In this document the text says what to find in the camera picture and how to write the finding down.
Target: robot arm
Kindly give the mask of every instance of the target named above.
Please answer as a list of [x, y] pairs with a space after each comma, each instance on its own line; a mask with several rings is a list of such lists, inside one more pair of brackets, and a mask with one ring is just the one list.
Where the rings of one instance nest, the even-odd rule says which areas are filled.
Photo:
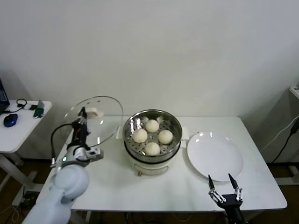
[[239, 188], [237, 181], [230, 174], [228, 176], [235, 189], [235, 193], [230, 195], [219, 194], [215, 190], [212, 178], [209, 175], [209, 195], [220, 208], [226, 211], [229, 224], [245, 224], [246, 222], [240, 211], [240, 206], [243, 203], [242, 189]]
[[67, 152], [52, 165], [56, 170], [52, 177], [50, 193], [32, 208], [23, 224], [67, 224], [71, 217], [71, 206], [76, 198], [86, 191], [89, 184], [89, 175], [84, 167], [103, 158], [100, 149], [86, 145], [89, 132], [84, 107], [71, 125], [74, 131]]

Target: white table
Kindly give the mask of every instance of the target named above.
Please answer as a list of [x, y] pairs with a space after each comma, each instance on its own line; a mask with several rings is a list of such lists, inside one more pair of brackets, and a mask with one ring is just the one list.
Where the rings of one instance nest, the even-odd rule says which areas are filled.
[[[276, 210], [287, 201], [269, 171], [247, 129], [238, 117], [178, 117], [189, 136], [197, 132], [224, 133], [237, 145], [244, 158], [242, 173], [236, 178], [243, 188], [243, 211]], [[101, 147], [104, 159], [86, 167], [90, 176], [87, 191], [79, 197], [74, 210], [109, 211], [223, 211], [208, 195], [208, 180], [189, 162], [186, 148], [181, 148], [170, 169], [158, 176], [137, 176], [130, 165], [123, 140], [115, 137]], [[64, 156], [64, 146], [59, 157]], [[49, 174], [38, 197], [49, 192]], [[221, 194], [234, 192], [231, 183], [215, 182]]]
[[[37, 105], [38, 101], [28, 101], [28, 104]], [[44, 103], [44, 114], [46, 114], [49, 109], [52, 107], [51, 102], [43, 101]], [[17, 103], [15, 100], [10, 100], [10, 106], [7, 110], [15, 111], [18, 109]], [[36, 191], [41, 188], [41, 185], [36, 185], [33, 183], [37, 172], [32, 172], [29, 176], [25, 176], [14, 164], [12, 164], [6, 157], [10, 157], [15, 161], [16, 165], [22, 165], [22, 160], [15, 153], [23, 142], [27, 139], [30, 133], [38, 125], [42, 118], [35, 119], [33, 117], [34, 111], [30, 110], [19, 110], [16, 112], [18, 114], [17, 123], [12, 127], [5, 127], [3, 125], [3, 119], [8, 114], [0, 115], [0, 167], [5, 170], [8, 175], [4, 178], [0, 184], [0, 191], [7, 183], [9, 177], [13, 177], [22, 185], [26, 186], [27, 189], [32, 189]]]

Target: green object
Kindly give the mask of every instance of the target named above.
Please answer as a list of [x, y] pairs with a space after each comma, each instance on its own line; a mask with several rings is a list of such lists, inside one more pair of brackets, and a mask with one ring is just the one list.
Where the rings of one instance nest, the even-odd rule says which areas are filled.
[[37, 108], [34, 111], [33, 117], [34, 118], [41, 118], [43, 116], [43, 112], [44, 112], [43, 108], [44, 108], [44, 104], [41, 100], [39, 100], [38, 104], [37, 104]]
[[44, 109], [43, 108], [36, 108], [34, 111], [33, 117], [41, 118], [43, 116]]

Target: floor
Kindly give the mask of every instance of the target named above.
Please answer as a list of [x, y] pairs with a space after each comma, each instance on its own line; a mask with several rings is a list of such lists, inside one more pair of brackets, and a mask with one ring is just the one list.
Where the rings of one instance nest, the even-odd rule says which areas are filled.
[[[49, 163], [42, 161], [26, 161], [25, 165], [20, 168], [23, 173], [28, 175], [30, 171], [37, 170], [36, 183], [44, 183], [49, 172]], [[271, 167], [271, 172], [275, 177], [291, 176], [288, 168]], [[4, 179], [6, 173], [0, 169], [0, 181]], [[15, 195], [21, 188], [21, 185], [10, 178], [7, 185], [0, 192], [0, 224], [13, 224], [12, 214], [14, 210], [9, 208], [7, 211], [2, 211], [11, 205]], [[250, 224], [298, 224], [299, 223], [299, 186], [283, 186], [281, 187], [287, 201], [288, 208], [277, 211], [267, 211], [258, 215], [250, 221]], [[18, 209], [20, 218], [15, 224], [22, 223], [30, 207]], [[91, 224], [224, 224], [225, 217], [220, 213], [192, 213], [192, 216], [185, 222], [178, 221], [177, 218], [184, 220], [189, 217], [189, 213], [176, 213], [176, 217], [172, 213], [123, 213], [123, 212], [93, 212], [90, 218]]]

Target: blue mouse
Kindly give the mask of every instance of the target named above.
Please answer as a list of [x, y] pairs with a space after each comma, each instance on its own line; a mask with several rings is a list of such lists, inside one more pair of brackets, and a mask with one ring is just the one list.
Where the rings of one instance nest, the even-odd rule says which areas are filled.
[[17, 123], [17, 119], [18, 115], [16, 113], [11, 113], [4, 118], [3, 124], [5, 127], [14, 126]]

